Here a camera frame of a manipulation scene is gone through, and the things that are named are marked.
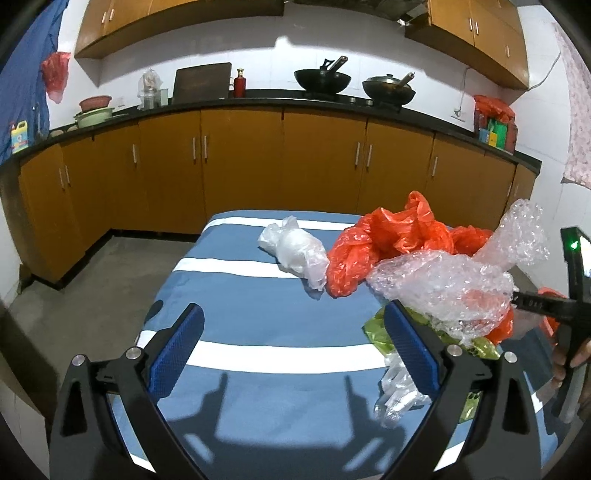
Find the blue cloth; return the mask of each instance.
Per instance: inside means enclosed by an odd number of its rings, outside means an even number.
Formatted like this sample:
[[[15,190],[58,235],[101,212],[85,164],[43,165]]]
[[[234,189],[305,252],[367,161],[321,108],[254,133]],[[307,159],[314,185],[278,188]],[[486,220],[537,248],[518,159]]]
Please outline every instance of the blue cloth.
[[[213,219],[247,217],[355,223],[358,216],[320,212],[227,212]],[[340,231],[307,229],[328,250]],[[185,258],[275,263],[257,248],[261,226],[207,228]],[[246,277],[211,271],[173,271],[156,300],[162,308],[144,326],[171,326],[191,302],[201,305],[201,340],[225,345],[342,347],[369,343],[361,329],[379,309],[362,283],[349,297],[316,295],[297,278]],[[231,371],[186,365],[171,395],[158,407],[199,468],[212,480],[357,480],[383,473],[403,450],[428,408],[407,412],[396,429],[381,427],[374,404],[385,368],[323,374]],[[120,399],[113,412],[129,452],[145,459]],[[542,461],[563,435],[537,415]],[[449,446],[464,441],[459,425]]]
[[[41,62],[57,50],[61,16],[69,0],[53,0],[35,19],[0,72],[0,164],[11,155],[10,124],[28,122],[33,140],[33,107],[41,109],[41,132],[49,132],[49,109]]]

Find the striped bedsheet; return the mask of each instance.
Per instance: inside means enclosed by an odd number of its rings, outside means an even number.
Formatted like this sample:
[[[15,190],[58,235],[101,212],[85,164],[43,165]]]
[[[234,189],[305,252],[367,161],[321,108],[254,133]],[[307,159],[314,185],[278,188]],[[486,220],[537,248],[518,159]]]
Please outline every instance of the striped bedsheet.
[[[384,359],[363,334],[379,309],[367,285],[333,299],[279,269],[257,247],[262,229],[295,215],[328,250],[358,217],[321,212],[241,210],[216,215],[156,296],[138,344],[195,302],[205,329],[172,394],[158,406],[212,480],[351,479],[379,475],[394,461],[427,408],[394,430],[374,420]],[[558,445],[532,400],[543,461]],[[134,461],[151,468],[120,401],[116,421]],[[438,468],[457,458],[470,422],[459,425]]]

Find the cutting board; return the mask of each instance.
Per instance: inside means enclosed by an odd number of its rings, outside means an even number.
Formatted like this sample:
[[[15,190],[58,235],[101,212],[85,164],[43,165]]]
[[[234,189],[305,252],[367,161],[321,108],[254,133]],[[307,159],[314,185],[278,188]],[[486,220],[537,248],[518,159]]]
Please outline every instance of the cutting board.
[[[177,70],[173,105],[228,98],[231,63],[212,63]]]

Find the bowl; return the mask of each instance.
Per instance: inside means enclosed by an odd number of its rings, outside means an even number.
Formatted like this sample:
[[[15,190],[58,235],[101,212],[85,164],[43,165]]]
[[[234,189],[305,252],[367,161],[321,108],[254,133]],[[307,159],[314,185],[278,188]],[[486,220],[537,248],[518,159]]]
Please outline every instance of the bowl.
[[[113,97],[109,95],[99,95],[82,100],[79,105],[82,109],[82,113],[86,113],[90,112],[91,110],[96,110],[97,108],[105,108],[109,106],[109,102],[112,99]]]

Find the metal screw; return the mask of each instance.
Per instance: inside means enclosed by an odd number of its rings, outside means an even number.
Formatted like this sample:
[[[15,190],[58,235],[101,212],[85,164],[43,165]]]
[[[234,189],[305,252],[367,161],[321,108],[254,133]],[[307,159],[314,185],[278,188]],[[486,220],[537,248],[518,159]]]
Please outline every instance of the metal screw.
[[[84,355],[76,355],[72,359],[72,365],[74,365],[75,367],[79,367],[84,363],[84,360]]]
[[[510,364],[514,364],[517,361],[517,355],[513,352],[505,352],[504,357]]]
[[[125,356],[130,360],[135,360],[136,358],[139,358],[141,354],[142,350],[140,348],[137,348],[136,346],[131,347],[129,350],[125,352]]]
[[[462,347],[459,345],[450,345],[447,347],[447,353],[451,356],[460,356],[462,354]]]

